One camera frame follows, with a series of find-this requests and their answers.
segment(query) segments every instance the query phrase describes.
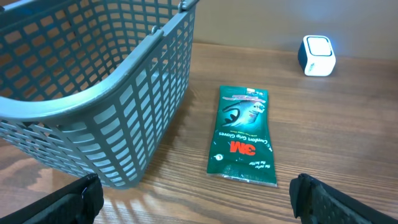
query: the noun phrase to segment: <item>green package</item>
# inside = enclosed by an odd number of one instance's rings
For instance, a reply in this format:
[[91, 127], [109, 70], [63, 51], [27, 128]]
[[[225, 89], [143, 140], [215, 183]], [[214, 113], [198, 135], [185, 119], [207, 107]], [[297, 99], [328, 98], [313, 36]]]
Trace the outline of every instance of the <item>green package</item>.
[[277, 186], [267, 108], [267, 90], [220, 86], [208, 174]]

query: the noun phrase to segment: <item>gray plastic basket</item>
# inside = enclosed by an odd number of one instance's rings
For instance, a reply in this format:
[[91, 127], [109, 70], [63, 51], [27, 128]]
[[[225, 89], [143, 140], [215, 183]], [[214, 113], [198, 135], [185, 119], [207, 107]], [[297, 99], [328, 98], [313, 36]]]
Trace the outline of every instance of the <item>gray plastic basket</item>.
[[138, 184], [187, 89], [196, 3], [0, 8], [0, 136], [71, 175]]

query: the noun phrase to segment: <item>white cube device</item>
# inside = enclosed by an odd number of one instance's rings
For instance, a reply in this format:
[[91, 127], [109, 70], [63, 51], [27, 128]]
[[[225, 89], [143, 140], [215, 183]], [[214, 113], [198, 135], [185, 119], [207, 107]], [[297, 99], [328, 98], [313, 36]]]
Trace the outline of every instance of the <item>white cube device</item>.
[[322, 35], [306, 35], [298, 50], [298, 62], [307, 76], [330, 75], [336, 57], [329, 38]]

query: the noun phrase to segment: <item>wood grain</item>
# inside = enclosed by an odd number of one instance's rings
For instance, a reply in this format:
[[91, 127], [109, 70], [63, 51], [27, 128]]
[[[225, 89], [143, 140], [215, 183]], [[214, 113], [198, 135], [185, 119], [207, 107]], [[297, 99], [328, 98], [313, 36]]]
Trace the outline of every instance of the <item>wood grain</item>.
[[[269, 90], [278, 188], [206, 175], [220, 85]], [[139, 186], [104, 189], [96, 223], [299, 223], [306, 172], [398, 218], [398, 63], [338, 58], [305, 77], [296, 53], [194, 44], [190, 85]], [[75, 180], [0, 141], [0, 216]]]

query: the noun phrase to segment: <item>3m logo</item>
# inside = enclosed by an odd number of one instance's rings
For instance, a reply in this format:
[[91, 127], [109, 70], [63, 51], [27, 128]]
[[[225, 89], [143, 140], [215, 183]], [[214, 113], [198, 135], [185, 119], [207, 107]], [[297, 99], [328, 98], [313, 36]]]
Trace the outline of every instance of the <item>3m logo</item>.
[[245, 154], [249, 156], [254, 156], [256, 148], [253, 145], [241, 143], [238, 141], [231, 141], [231, 147], [229, 148], [230, 152], [239, 151], [240, 154]]

